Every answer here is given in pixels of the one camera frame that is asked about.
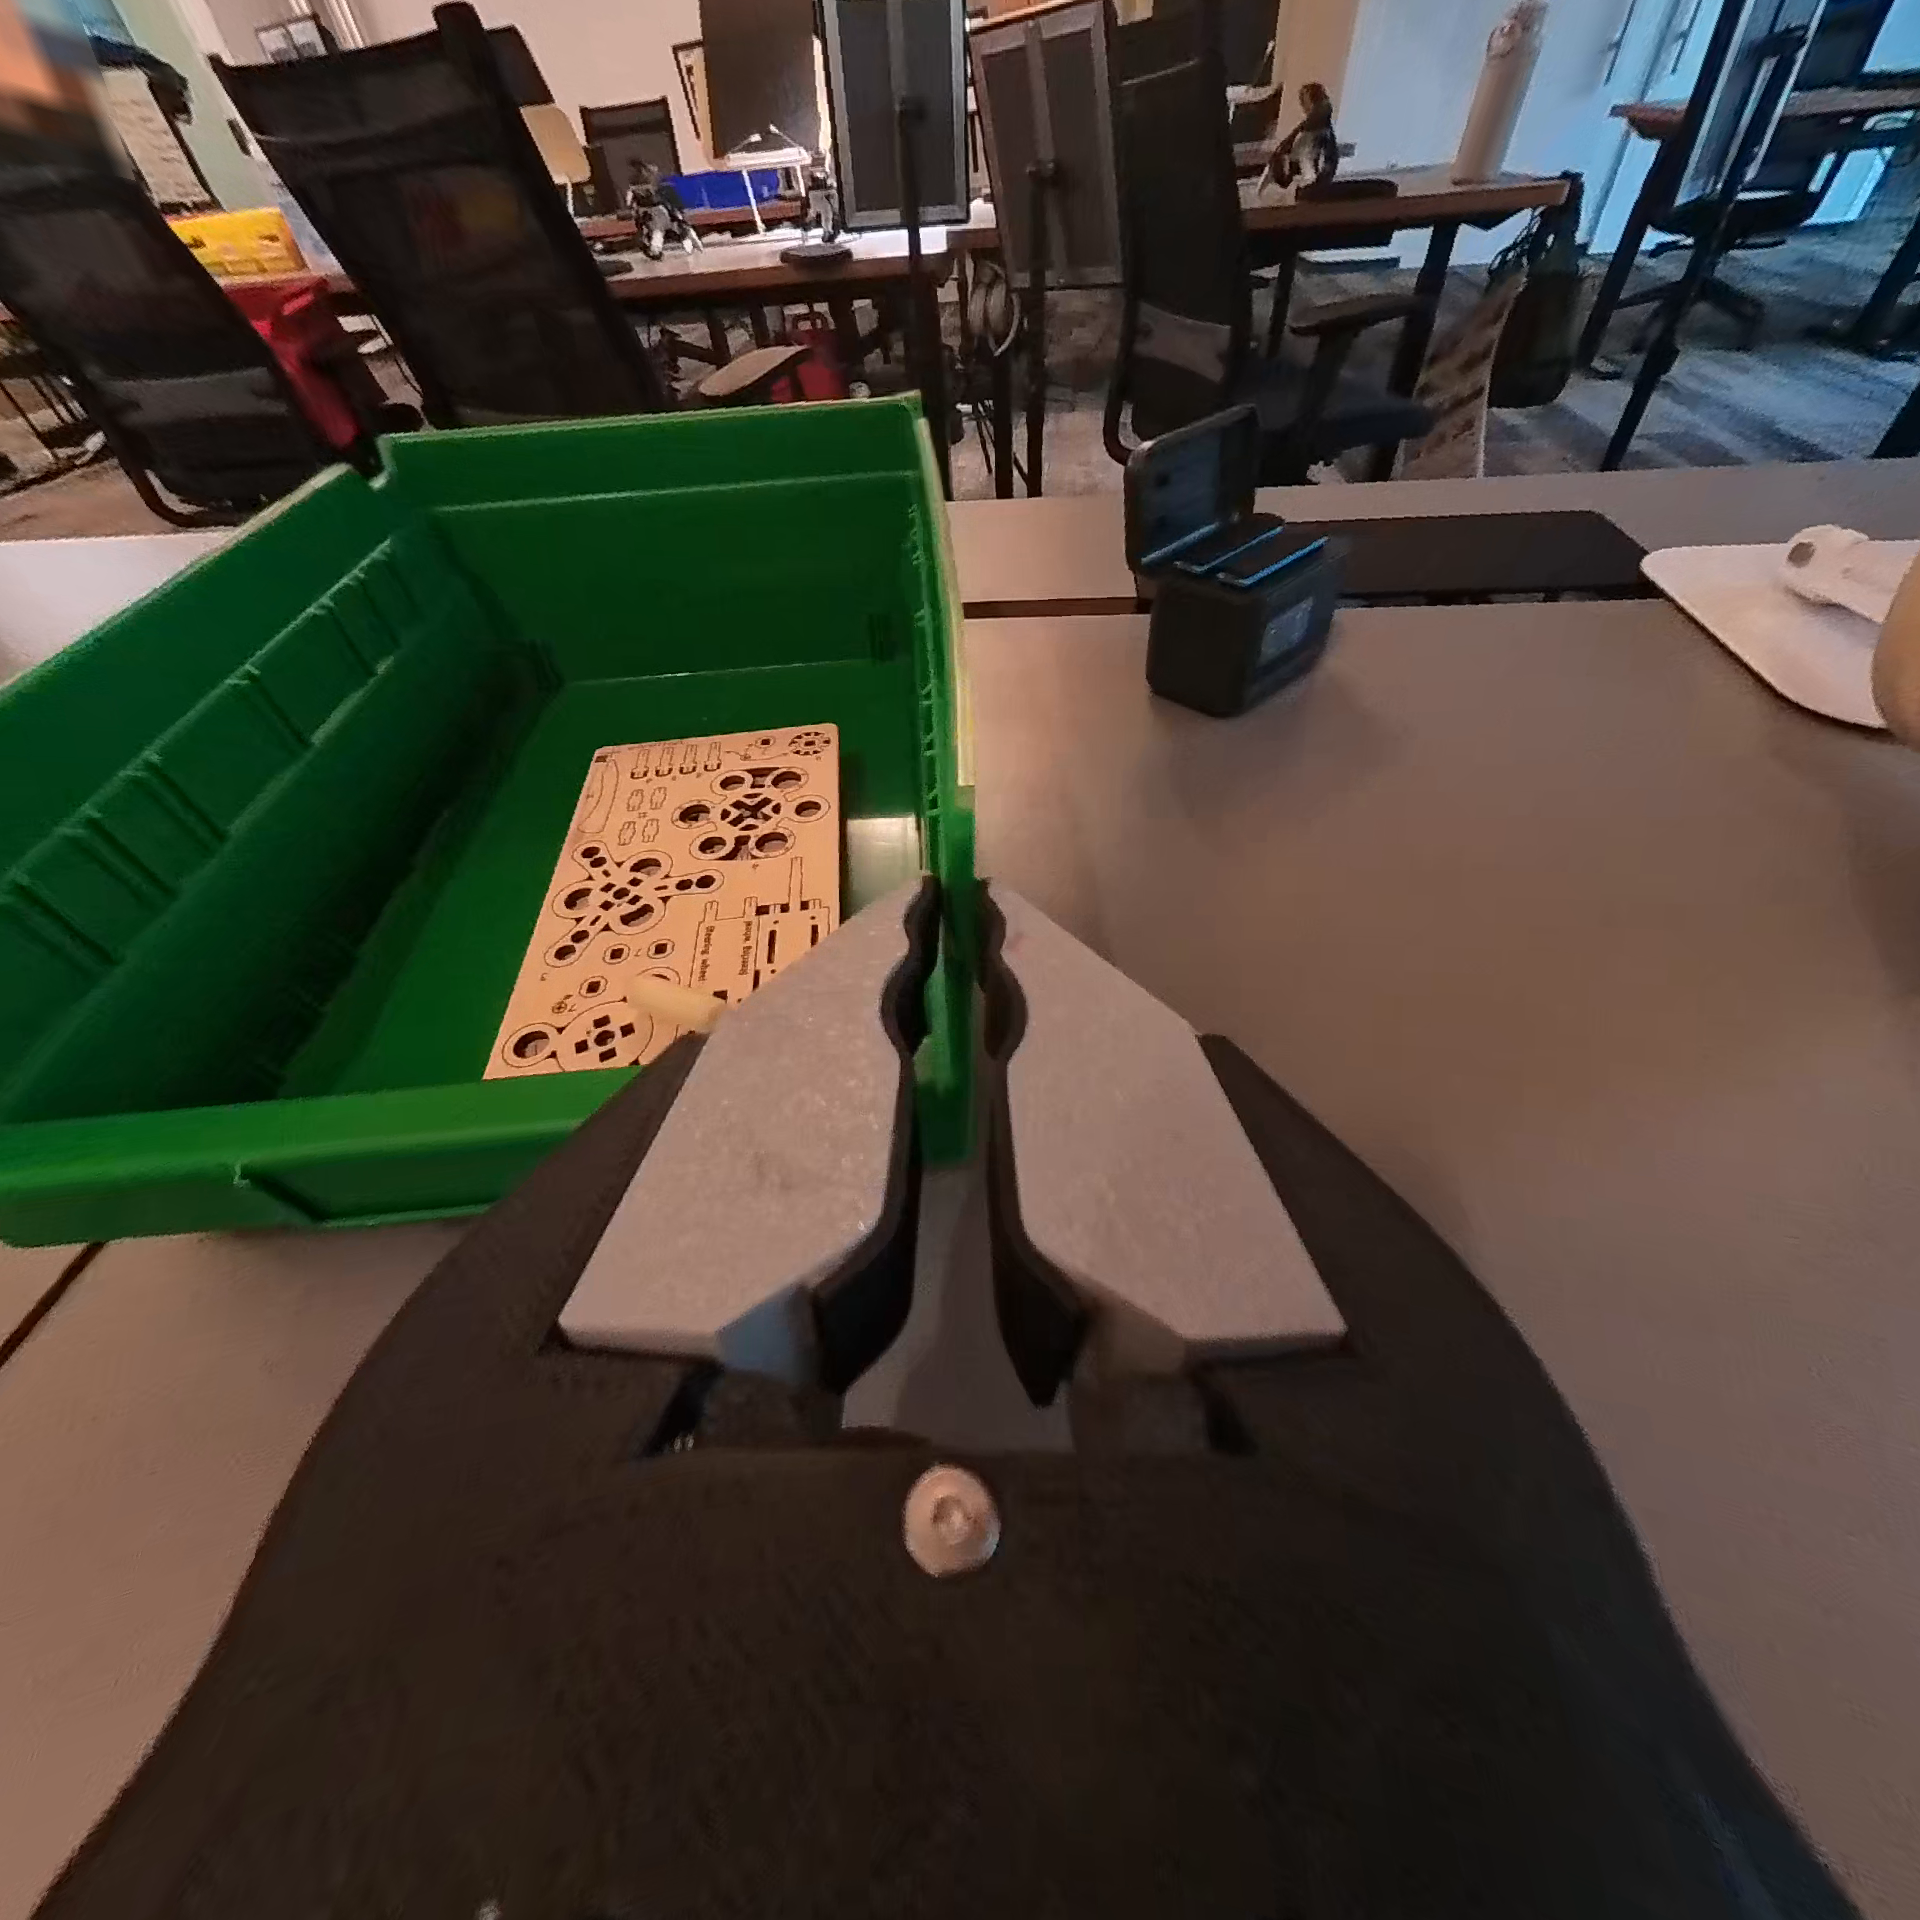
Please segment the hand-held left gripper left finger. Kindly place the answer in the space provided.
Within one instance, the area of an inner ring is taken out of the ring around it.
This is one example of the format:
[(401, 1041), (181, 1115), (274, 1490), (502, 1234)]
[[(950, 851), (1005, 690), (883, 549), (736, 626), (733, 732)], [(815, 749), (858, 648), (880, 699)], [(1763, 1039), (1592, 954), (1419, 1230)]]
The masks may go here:
[(918, 876), (721, 1016), (559, 1314), (572, 1347), (827, 1393), (886, 1353), (914, 1292), (941, 942)]

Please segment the laser-cut wooden parts sheet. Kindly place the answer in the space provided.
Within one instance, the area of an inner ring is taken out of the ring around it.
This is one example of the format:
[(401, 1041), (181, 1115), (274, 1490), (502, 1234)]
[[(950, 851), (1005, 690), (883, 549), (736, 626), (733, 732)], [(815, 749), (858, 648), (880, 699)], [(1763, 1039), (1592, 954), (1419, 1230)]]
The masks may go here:
[(601, 747), (488, 1058), (488, 1080), (642, 1068), (689, 1036), (636, 974), (733, 1008), (843, 921), (834, 724)]

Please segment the green plastic bin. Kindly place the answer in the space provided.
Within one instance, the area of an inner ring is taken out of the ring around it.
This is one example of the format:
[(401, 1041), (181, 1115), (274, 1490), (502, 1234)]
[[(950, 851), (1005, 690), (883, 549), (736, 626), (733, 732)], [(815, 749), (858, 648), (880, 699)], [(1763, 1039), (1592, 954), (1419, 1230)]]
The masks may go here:
[(641, 1068), (488, 1058), (602, 747), (838, 729), (841, 924), (947, 930), (969, 1141), (973, 716), (913, 398), (388, 439), (5, 687), (16, 1248), (476, 1214)]

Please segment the black battery charging case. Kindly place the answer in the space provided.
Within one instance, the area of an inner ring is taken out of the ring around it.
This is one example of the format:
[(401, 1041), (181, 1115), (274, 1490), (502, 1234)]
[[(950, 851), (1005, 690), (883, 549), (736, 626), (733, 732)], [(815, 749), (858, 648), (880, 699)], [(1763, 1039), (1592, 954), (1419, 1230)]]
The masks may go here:
[(1313, 672), (1333, 635), (1350, 546), (1256, 506), (1251, 403), (1141, 444), (1123, 473), (1123, 546), (1148, 606), (1146, 682), (1236, 718)]

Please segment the white flat pad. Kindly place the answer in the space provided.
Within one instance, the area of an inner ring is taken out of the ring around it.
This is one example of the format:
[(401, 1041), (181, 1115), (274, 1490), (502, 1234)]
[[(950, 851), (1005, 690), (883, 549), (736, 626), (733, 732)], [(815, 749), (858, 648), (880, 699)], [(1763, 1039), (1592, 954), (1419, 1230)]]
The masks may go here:
[(1643, 574), (1790, 705), (1884, 732), (1869, 674), (1880, 626), (1789, 592), (1779, 565), (1793, 538), (1666, 546), (1644, 556)]

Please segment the printed tote bag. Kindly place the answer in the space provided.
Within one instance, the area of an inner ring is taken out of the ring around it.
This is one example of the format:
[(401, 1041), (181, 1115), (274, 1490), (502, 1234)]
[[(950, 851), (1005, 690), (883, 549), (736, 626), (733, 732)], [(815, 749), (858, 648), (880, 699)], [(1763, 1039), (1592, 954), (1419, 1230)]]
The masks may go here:
[(1524, 275), (1502, 275), (1429, 347), (1412, 392), (1426, 430), (1403, 444), (1394, 478), (1476, 480), (1485, 473), (1494, 364), (1522, 289)]

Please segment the long wooden desk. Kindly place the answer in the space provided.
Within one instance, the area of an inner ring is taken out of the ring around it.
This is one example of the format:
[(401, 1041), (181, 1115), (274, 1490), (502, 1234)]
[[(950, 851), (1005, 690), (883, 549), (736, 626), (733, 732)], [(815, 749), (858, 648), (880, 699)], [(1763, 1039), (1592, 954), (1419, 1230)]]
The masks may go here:
[(785, 257), (800, 242), (793, 236), (721, 237), (698, 251), (647, 257), (618, 251), (624, 272), (607, 277), (607, 289), (636, 312), (733, 310), (822, 304), (830, 310), (858, 299), (893, 305), (906, 342), (908, 385), (929, 381), (941, 288), (973, 251), (999, 248), (996, 209), (975, 202), (959, 224), (883, 228), (852, 234), (846, 257), (800, 263)]

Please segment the dark backpack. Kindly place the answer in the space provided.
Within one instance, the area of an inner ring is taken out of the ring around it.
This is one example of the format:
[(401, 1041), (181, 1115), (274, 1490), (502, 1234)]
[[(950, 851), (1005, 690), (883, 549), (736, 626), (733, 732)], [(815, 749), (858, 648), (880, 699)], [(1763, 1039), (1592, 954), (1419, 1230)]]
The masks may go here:
[(1494, 257), (1486, 289), (1514, 298), (1494, 354), (1494, 412), (1530, 412), (1558, 401), (1573, 377), (1582, 302), (1580, 196), (1540, 208)]

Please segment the red bag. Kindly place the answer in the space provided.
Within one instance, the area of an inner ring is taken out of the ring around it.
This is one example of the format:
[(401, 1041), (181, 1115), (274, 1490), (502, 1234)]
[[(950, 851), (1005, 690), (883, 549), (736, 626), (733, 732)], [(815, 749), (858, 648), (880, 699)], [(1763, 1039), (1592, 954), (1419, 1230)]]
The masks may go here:
[(386, 392), (344, 325), (320, 275), (235, 279), (226, 298), (253, 323), (299, 400), (301, 415), (339, 456), (374, 432)]

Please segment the black mesh office chair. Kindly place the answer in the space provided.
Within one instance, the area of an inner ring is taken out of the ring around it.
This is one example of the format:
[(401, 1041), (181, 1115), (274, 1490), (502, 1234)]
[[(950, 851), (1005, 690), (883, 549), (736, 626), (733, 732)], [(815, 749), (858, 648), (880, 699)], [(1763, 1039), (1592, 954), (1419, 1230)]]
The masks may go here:
[(372, 470), (378, 439), (420, 430), (353, 342), (301, 381), (274, 342), (113, 169), (5, 162), (2, 294), (71, 385), (143, 504), (194, 530), (237, 525), (327, 467)]
[(677, 413), (528, 130), (480, 13), (291, 62), (210, 60), (397, 342), (437, 427)]

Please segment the wooden desk with black legs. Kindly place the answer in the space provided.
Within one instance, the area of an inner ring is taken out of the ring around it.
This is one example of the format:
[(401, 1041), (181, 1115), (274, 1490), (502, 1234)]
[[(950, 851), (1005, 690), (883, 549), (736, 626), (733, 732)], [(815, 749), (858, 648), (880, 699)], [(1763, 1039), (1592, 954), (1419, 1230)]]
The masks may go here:
[[(1429, 430), (1415, 401), (1429, 349), (1459, 325), (1437, 332), (1438, 310), (1465, 230), (1486, 231), (1565, 204), (1563, 173), (1498, 173), (1457, 185), (1444, 166), (1379, 173), (1400, 193), (1357, 204), (1290, 204), (1238, 184), (1232, 316), (1247, 376), (1279, 415), (1264, 423), (1261, 484), (1313, 480), (1314, 467), (1367, 453), (1368, 478), (1394, 478), (1403, 446)], [(1399, 292), (1324, 299), (1293, 312), (1300, 262), (1423, 236), (1416, 275)]]

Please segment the grey monitor on stand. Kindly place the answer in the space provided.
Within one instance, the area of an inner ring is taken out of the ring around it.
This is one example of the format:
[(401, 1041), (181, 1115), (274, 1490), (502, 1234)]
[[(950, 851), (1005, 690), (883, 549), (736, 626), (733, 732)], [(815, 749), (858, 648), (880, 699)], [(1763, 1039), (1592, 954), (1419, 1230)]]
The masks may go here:
[(973, 213), (967, 22), (959, 1), (821, 1), (827, 113), (809, 205), (824, 263), (852, 236), (965, 228)]
[(1044, 492), (1049, 299), (1115, 289), (1124, 237), (1115, 141), (1113, 7), (1029, 4), (969, 29), (973, 103), (1014, 317), (995, 388), (995, 484)]

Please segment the small dark figurine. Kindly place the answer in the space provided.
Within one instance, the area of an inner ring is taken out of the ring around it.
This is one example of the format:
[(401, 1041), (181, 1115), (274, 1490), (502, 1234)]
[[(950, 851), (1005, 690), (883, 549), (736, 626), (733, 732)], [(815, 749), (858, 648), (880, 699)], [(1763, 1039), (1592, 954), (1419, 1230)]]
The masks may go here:
[(1300, 118), (1271, 147), (1261, 177), (1261, 196), (1290, 204), (1357, 204), (1400, 193), (1389, 175), (1342, 173), (1333, 92), (1318, 79), (1299, 88)]

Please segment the yellow plastic crate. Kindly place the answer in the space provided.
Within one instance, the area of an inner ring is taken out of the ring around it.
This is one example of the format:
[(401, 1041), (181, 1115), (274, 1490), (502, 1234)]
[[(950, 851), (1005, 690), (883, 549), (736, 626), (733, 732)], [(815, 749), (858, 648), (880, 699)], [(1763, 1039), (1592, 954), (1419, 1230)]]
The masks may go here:
[(177, 211), (170, 231), (217, 279), (305, 275), (310, 268), (286, 211), (276, 205)]

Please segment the black tripod stand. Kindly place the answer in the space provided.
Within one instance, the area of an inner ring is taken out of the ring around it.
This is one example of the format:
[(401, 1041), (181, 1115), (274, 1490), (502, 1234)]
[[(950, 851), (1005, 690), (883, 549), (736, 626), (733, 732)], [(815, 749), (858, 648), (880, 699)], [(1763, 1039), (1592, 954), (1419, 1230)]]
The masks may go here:
[(1678, 279), (1652, 299), (1651, 335), (1641, 347), (1599, 467), (1623, 467), (1644, 415), (1672, 372), (1680, 332), (1735, 228), (1735, 209), (1764, 164), (1814, 29), (1821, 1), (1725, 4), (1682, 116), (1685, 159), (1661, 218), (1687, 243)]

